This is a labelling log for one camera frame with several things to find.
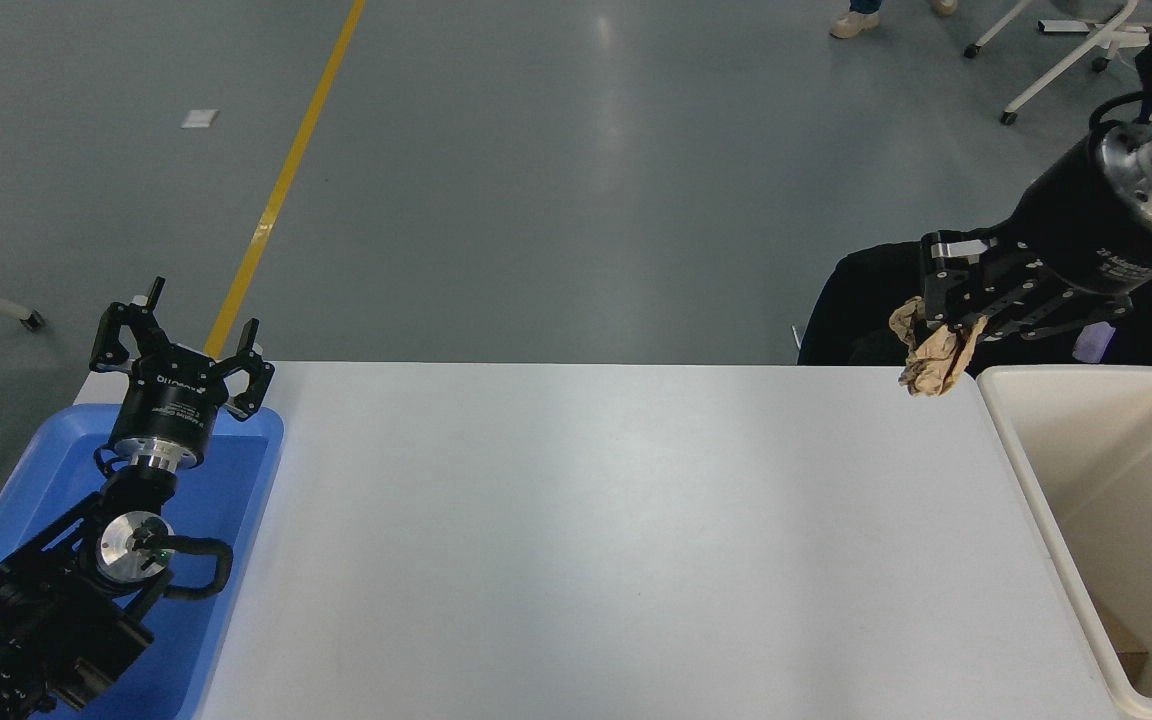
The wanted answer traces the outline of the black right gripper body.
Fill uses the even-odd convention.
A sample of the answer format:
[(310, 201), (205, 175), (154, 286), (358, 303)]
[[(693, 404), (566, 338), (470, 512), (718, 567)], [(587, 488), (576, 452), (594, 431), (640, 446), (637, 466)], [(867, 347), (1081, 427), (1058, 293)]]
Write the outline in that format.
[(1082, 291), (1124, 295), (1152, 281), (1152, 138), (1084, 138), (996, 229)]

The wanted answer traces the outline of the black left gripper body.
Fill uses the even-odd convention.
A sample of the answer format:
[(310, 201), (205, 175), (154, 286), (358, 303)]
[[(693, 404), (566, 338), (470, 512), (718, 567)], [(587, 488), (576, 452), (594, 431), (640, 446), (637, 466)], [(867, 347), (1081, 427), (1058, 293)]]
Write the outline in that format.
[(212, 365), (214, 361), (194, 350), (132, 361), (128, 391), (109, 434), (115, 454), (131, 460), (151, 447), (170, 445), (179, 464), (200, 464), (228, 397)]

